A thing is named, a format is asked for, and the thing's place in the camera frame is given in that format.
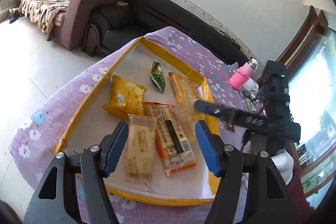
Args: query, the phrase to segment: silver bolt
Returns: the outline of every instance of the silver bolt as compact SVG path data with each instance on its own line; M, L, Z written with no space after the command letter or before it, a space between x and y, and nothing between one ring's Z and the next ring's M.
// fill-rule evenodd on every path
M227 151L227 152L231 152L231 151L233 151L233 146L227 144L226 146L224 146L224 149L225 149L225 151Z
M99 146L98 145L92 145L91 147L90 147L90 151L91 152L96 152L96 151L98 151L99 150Z
M268 153L266 151L261 151L260 152L260 156L262 156L263 158L267 158L268 157Z
M56 158L57 159L61 159L61 158L63 158L64 157L64 153L63 152L58 152L57 154L56 154Z

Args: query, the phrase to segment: white glove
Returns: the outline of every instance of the white glove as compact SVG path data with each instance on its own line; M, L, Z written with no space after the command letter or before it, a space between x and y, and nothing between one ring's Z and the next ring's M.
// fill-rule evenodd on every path
M251 142L248 142L245 147L243 148L243 153L251 154ZM278 168L280 175L282 176L283 180L285 181L286 185L291 181L293 177L293 166L294 160L290 154L288 154L285 150L283 153L275 155L271 157L275 166ZM249 174L244 173L245 176L245 187L247 188Z

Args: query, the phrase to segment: snack package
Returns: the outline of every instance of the snack package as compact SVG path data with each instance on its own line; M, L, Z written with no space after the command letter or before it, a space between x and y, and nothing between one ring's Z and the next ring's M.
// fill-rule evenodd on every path
M163 93L166 87L166 80L162 71L161 64L156 62L155 60L153 60L151 79L157 85L159 90Z
M125 121L128 113L143 115L143 96L147 89L118 75L112 79L111 100L103 109Z
M178 116L182 123L182 128L191 143L196 141L195 124L198 120L204 120L202 113L194 110L194 102L200 97L193 82L182 75L169 72L170 83L178 102Z
M156 122L153 117L128 114L126 174L133 181L152 180Z
M157 118L155 147L165 169L165 176L196 166L195 154L177 118L175 107L160 103L143 103L147 116Z

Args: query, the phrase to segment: green snack package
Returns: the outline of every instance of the green snack package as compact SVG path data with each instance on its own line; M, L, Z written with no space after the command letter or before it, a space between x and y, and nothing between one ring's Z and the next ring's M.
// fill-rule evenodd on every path
M151 72L151 79L158 86L160 91L163 93L166 87L165 76L162 71L161 64L153 60L153 67Z

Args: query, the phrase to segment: white tile floor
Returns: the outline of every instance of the white tile floor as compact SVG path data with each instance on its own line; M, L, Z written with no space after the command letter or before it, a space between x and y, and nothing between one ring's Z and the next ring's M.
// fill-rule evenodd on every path
M22 219L33 189L8 151L13 133L54 92L98 60L46 41L29 19L0 23L0 199Z

